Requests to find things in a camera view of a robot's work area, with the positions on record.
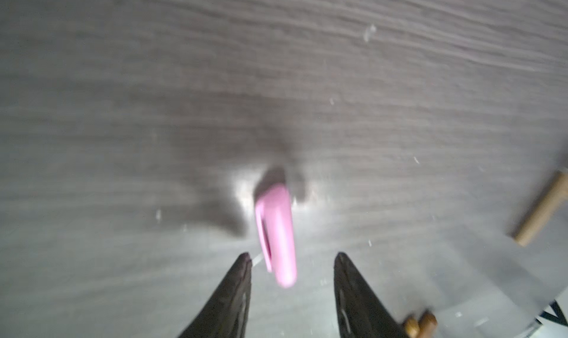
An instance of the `wooden floor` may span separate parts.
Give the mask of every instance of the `wooden floor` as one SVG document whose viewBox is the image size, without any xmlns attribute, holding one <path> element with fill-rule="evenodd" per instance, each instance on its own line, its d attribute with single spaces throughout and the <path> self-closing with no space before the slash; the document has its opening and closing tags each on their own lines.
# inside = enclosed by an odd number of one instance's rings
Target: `wooden floor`
<svg viewBox="0 0 568 338">
<path fill-rule="evenodd" d="M 285 172 L 299 279 L 247 338 L 337 337 L 345 251 L 394 318 L 513 337 L 568 286 L 568 0 L 0 0 L 0 335 L 175 337 Z"/>
</svg>

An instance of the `pink plastic object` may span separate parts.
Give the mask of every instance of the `pink plastic object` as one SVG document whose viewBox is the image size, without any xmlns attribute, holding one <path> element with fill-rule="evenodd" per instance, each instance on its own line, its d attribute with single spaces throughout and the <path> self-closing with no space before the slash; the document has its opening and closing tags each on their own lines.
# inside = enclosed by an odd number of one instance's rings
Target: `pink plastic object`
<svg viewBox="0 0 568 338">
<path fill-rule="evenodd" d="M 274 270 L 280 286 L 290 287 L 296 282 L 298 272 L 292 208 L 286 186 L 276 184 L 270 187 L 257 200 L 254 210 L 266 269 L 269 273 Z"/>
</svg>

